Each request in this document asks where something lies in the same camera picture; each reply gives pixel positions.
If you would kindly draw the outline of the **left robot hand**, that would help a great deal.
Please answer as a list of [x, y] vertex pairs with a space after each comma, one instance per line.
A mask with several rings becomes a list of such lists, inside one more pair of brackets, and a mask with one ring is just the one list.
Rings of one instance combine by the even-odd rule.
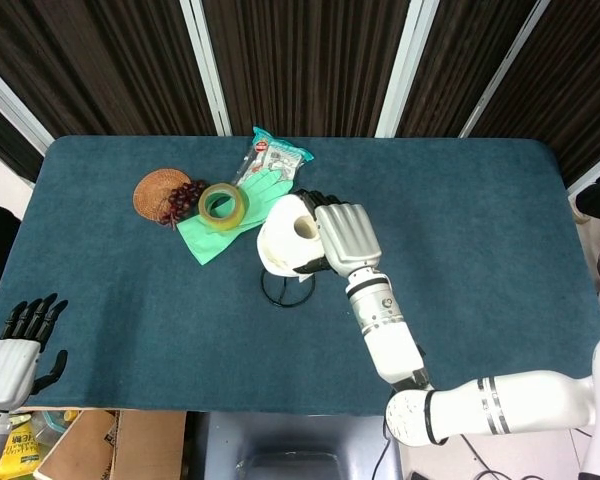
[[29, 397], [56, 383], [63, 375], [68, 351], [60, 350], [49, 373], [36, 375], [66, 300], [52, 293], [45, 298], [18, 303], [6, 318], [0, 334], [0, 412], [19, 409]]

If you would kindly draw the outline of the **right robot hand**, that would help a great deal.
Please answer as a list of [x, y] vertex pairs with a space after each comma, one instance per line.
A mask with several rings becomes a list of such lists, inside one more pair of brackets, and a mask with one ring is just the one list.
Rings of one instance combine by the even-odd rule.
[[324, 253], [294, 267], [294, 272], [333, 270], [346, 278], [357, 270], [378, 266], [382, 251], [362, 205], [340, 201], [334, 195], [316, 190], [299, 189], [295, 195], [315, 221]]

